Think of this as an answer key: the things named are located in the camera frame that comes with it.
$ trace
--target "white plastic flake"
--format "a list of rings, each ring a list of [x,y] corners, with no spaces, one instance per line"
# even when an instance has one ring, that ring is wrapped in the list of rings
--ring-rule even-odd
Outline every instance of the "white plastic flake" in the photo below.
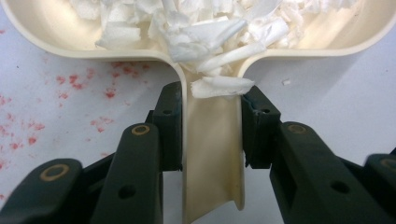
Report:
[[[304,14],[351,7],[357,1],[70,0],[70,3],[81,18],[100,18],[103,33],[96,42],[98,46],[134,49],[139,47],[142,36],[147,36],[175,63],[230,85],[226,90],[227,86],[210,84],[208,77],[193,84],[193,92],[199,92],[195,97],[209,97],[248,91],[240,79],[235,79],[235,83],[228,81],[232,79],[232,64],[267,48],[297,45],[304,36]],[[200,88],[212,93],[202,94]]]
[[[253,81],[242,77],[203,77],[191,83],[191,91],[195,98],[233,96],[245,94],[253,85]]]

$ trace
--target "shredded white plastic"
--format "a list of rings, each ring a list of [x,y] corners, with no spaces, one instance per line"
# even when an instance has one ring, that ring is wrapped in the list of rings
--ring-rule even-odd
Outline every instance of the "shredded white plastic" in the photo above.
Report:
[[[193,96],[202,98],[246,93],[252,82],[248,85],[244,78],[232,78],[230,64],[267,48],[292,48],[304,36],[304,14],[351,7],[357,1],[70,0],[70,3],[81,18],[101,20],[103,33],[96,42],[98,46],[133,49],[144,42],[142,38],[157,42],[175,63],[203,76],[192,83]]]

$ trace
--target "red stain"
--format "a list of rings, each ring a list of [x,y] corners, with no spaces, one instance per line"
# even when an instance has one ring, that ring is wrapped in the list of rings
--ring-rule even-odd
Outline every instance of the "red stain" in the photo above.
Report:
[[[70,84],[74,84],[74,83],[76,83],[77,79],[78,79],[78,75],[76,75],[76,74],[71,75],[71,76],[69,77],[69,83],[70,83]]]
[[[107,88],[105,91],[105,95],[108,99],[113,98],[116,95],[116,89],[114,88]]]
[[[7,119],[11,122],[15,121],[15,115],[11,114],[11,113],[7,113]]]
[[[7,125],[0,125],[0,134],[2,136],[9,136],[9,132],[7,131]]]
[[[111,74],[111,76],[113,76],[114,78],[117,78],[117,77],[120,76],[120,73],[118,73],[118,72],[113,72],[113,73]]]
[[[3,95],[0,95],[0,105],[5,105],[5,104],[7,104],[7,103],[9,103],[11,101],[12,101],[11,98],[9,98],[9,97],[7,98],[7,97],[5,97]]]
[[[11,144],[9,144],[9,146],[12,149],[17,150],[18,148],[23,147],[23,144],[22,143],[11,143]]]
[[[108,157],[109,155],[110,155],[110,154],[108,154],[108,153],[106,153],[106,152],[102,152],[102,153],[100,154],[100,156],[103,157],[103,158],[104,158],[104,157]]]
[[[139,72],[138,72],[138,71],[134,71],[134,72],[132,73],[132,77],[133,77],[133,78],[139,78],[139,77],[140,77]]]
[[[145,64],[142,65],[142,68],[145,69],[145,70],[147,70],[147,69],[150,69],[150,66],[149,66],[148,64],[145,63]]]
[[[30,137],[29,138],[29,146],[31,146],[32,144],[34,144],[37,141],[37,138],[35,137]]]
[[[105,124],[109,124],[109,123],[114,122],[114,119],[108,119],[108,118],[105,118],[105,117],[100,117],[99,119]]]
[[[114,62],[114,63],[111,63],[111,66],[113,67],[113,68],[118,68],[118,67],[121,67],[121,66],[123,66],[125,63],[122,63],[122,62]]]
[[[61,92],[61,93],[59,93],[59,98],[67,99],[67,97],[69,97],[69,95],[67,94],[67,92]]]
[[[74,74],[69,77],[69,83],[76,90],[82,90],[85,86],[82,83],[77,83],[78,75]]]
[[[56,77],[56,80],[58,81],[58,83],[60,85],[64,84],[66,82],[66,78],[65,77]]]
[[[122,71],[125,75],[131,74],[134,70],[131,67],[123,67]]]
[[[95,70],[93,68],[87,68],[87,79],[92,79],[95,76]]]
[[[36,123],[35,121],[30,121],[28,128],[34,128],[36,131],[43,130],[46,126],[42,123]]]
[[[109,118],[105,118],[105,117],[100,117],[99,119],[94,119],[91,120],[91,126],[95,126],[96,130],[99,133],[102,133],[105,131],[105,125],[110,124],[114,122],[114,119],[109,119]]]

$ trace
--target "cream plastic tray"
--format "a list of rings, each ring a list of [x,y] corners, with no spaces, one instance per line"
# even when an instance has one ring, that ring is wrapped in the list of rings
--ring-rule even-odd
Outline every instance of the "cream plastic tray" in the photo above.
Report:
[[[191,97],[195,74],[184,71],[155,43],[142,49],[106,50],[94,42],[99,21],[77,17],[68,0],[0,0],[15,27],[40,48],[64,57],[101,61],[156,60],[173,66],[183,87],[183,220],[186,223],[234,201],[244,207],[243,155],[239,98]],[[305,36],[294,49],[268,49],[233,63],[242,77],[263,58],[307,58],[352,54],[380,40],[396,22],[396,1],[360,0],[351,9],[305,18]]]

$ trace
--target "white surface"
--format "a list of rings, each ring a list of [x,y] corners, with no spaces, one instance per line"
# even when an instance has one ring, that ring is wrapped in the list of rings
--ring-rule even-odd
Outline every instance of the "white surface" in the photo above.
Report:
[[[367,155],[396,147],[395,39],[393,28],[355,55],[258,62],[246,77],[257,81],[282,112],[282,121],[311,126],[335,154],[363,164]],[[45,161],[75,158],[86,166],[113,152],[123,129],[144,121],[163,85],[177,80],[164,63],[114,68],[46,53],[21,37],[3,10],[0,50],[1,206]],[[73,75],[78,75],[82,90],[69,83]],[[65,83],[57,77],[64,77]],[[107,98],[108,88],[116,90],[113,98]],[[36,139],[33,144],[30,137]],[[246,169],[244,211],[227,203],[196,223],[282,223],[268,174]],[[164,184],[164,223],[180,223],[181,173],[165,174]]]

